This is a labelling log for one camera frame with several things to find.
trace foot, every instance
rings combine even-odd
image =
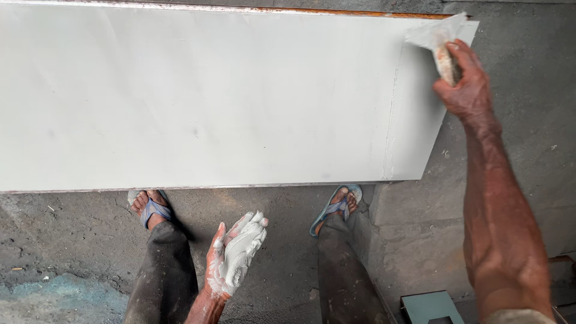
[[[138,194],[138,196],[134,200],[134,203],[132,204],[132,206],[130,206],[130,209],[137,212],[137,214],[141,216],[142,212],[144,211],[144,208],[146,207],[146,204],[148,204],[148,197],[150,197],[150,199],[152,199],[153,202],[155,202],[161,206],[168,207],[168,203],[166,202],[166,200],[164,200],[164,197],[162,197],[162,195],[160,194],[160,191],[158,191],[158,190],[143,191],[142,190],[142,191],[140,191],[140,193]],[[147,223],[148,229],[151,231],[154,228],[154,226],[156,226],[157,224],[159,224],[163,221],[168,221],[168,220],[165,219],[164,217],[162,217],[160,214],[152,213],[152,215],[150,215],[150,218],[148,219],[148,223]]]
[[[340,190],[338,190],[338,192],[336,193],[330,204],[335,204],[337,202],[343,201],[344,197],[346,197],[346,201],[348,202],[348,211],[350,213],[353,213],[358,208],[358,205],[356,205],[356,198],[354,198],[354,195],[352,195],[352,193],[348,192],[348,188],[346,187],[342,187]],[[338,210],[337,212],[332,214],[338,214],[342,216],[342,211]],[[314,230],[316,232],[316,235],[318,235],[318,233],[320,232],[322,224],[324,224],[324,221],[321,221],[320,224],[316,226],[316,229]]]

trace blue stain on floor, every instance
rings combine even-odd
[[[122,323],[128,296],[106,282],[64,274],[9,289],[0,284],[0,324]]]

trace dark trousers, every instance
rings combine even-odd
[[[322,322],[389,324],[368,272],[350,242],[351,233],[342,217],[329,215],[318,238]],[[183,323],[197,294],[186,236],[170,222],[159,223],[148,239],[124,323]]]

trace flip-flop sandal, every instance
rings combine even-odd
[[[359,185],[357,185],[357,184],[342,184],[342,185],[338,186],[338,188],[336,188],[336,190],[334,191],[334,193],[332,194],[330,199],[328,199],[328,202],[324,206],[324,209],[322,210],[320,215],[318,215],[318,217],[316,217],[316,220],[312,223],[312,226],[310,226],[310,235],[313,238],[318,237],[316,235],[316,227],[318,226],[318,224],[320,224],[321,221],[325,220],[326,216],[328,216],[329,214],[337,212],[338,210],[341,210],[344,214],[344,221],[346,221],[348,219],[348,216],[350,216],[350,211],[348,210],[348,202],[347,202],[348,195],[346,195],[344,197],[343,201],[336,202],[334,204],[330,204],[330,202],[332,201],[332,199],[334,199],[334,197],[336,196],[338,191],[340,189],[342,189],[343,187],[348,188],[348,192],[352,193],[352,195],[356,199],[356,204],[360,203],[360,200],[362,199],[362,190],[360,189]]]
[[[132,206],[140,191],[142,190],[128,191],[128,203],[130,204],[130,206]],[[164,197],[164,200],[168,201],[168,197],[166,197],[166,193],[164,192],[164,190],[159,191],[162,197]],[[146,207],[144,207],[144,210],[140,215],[140,222],[142,223],[142,226],[144,226],[144,228],[148,229],[148,219],[150,219],[150,216],[152,216],[153,213],[157,213],[167,220],[172,220],[172,211],[170,210],[170,208],[159,205],[154,201],[152,201],[150,197],[148,197],[148,203],[146,204]]]

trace rusty edge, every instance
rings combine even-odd
[[[222,184],[215,186],[164,186],[134,188],[91,188],[91,189],[53,189],[53,190],[0,190],[0,194],[45,194],[45,193],[87,193],[94,191],[128,191],[128,190],[177,190],[177,189],[218,189],[218,188],[256,188],[256,187],[294,187],[294,186],[330,186],[342,183],[355,184],[393,184],[393,181],[352,181],[352,182],[302,182],[302,183],[268,183],[268,184]]]
[[[0,3],[11,3],[19,5],[118,7],[118,8],[132,8],[132,9],[169,9],[169,10],[192,10],[192,11],[208,11],[208,12],[235,12],[235,13],[315,14],[324,16],[389,17],[389,18],[416,18],[416,19],[433,19],[433,20],[444,19],[452,16],[451,14],[369,12],[369,11],[332,10],[332,9],[302,9],[302,8],[286,8],[286,7],[197,5],[194,3],[179,3],[179,2],[0,0]]]

